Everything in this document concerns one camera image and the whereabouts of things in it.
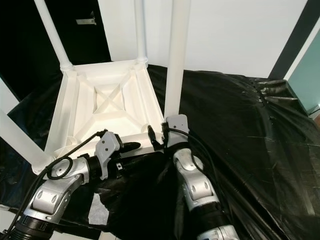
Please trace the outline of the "black plastic table cover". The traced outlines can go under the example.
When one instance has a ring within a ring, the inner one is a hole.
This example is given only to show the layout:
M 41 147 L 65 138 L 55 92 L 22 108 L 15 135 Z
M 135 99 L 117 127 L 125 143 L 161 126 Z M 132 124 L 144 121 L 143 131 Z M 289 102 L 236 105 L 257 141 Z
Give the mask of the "black plastic table cover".
M 320 126 L 283 79 L 183 73 L 179 112 L 207 151 L 224 211 L 243 240 L 320 240 Z M 195 240 L 178 173 L 162 153 L 120 178 L 80 186 L 60 233 L 96 239 Z

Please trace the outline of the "black door frame post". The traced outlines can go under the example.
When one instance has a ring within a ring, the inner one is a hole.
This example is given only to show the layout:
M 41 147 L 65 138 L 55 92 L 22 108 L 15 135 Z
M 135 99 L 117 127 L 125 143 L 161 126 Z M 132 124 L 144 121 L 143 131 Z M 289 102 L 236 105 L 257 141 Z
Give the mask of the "black door frame post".
M 286 79 L 295 59 L 320 18 L 320 0 L 307 0 L 268 78 Z

